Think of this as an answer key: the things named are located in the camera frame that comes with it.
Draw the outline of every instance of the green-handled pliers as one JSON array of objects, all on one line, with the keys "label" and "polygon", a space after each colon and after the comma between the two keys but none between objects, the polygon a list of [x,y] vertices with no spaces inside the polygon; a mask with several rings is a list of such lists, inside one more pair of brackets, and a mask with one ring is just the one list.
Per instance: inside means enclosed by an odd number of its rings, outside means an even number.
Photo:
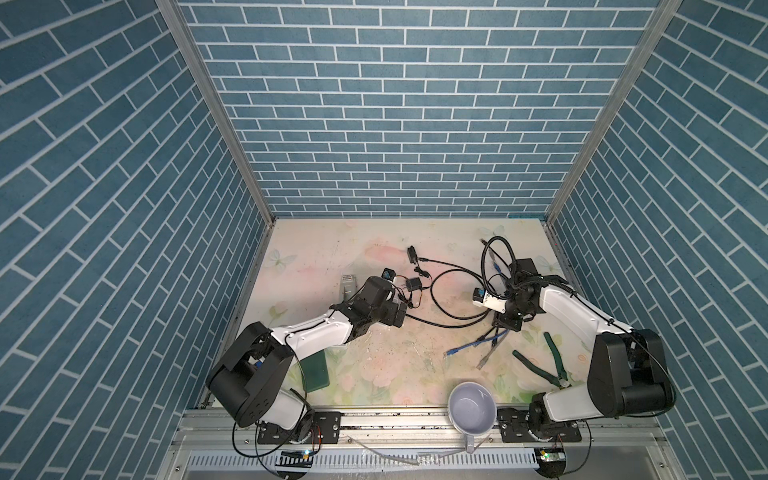
[{"label": "green-handled pliers", "polygon": [[549,332],[544,332],[544,339],[547,340],[547,345],[549,345],[549,349],[552,352],[552,356],[554,357],[554,366],[558,369],[558,376],[554,376],[550,372],[538,368],[536,365],[531,363],[531,360],[525,358],[525,355],[518,352],[517,350],[512,352],[512,355],[514,355],[516,359],[523,362],[523,365],[525,365],[536,375],[550,382],[552,385],[560,389],[564,389],[570,386],[570,383],[568,382],[568,373],[565,371],[565,367],[563,366],[563,359],[560,357],[560,351],[554,344],[552,336],[549,334]]}]

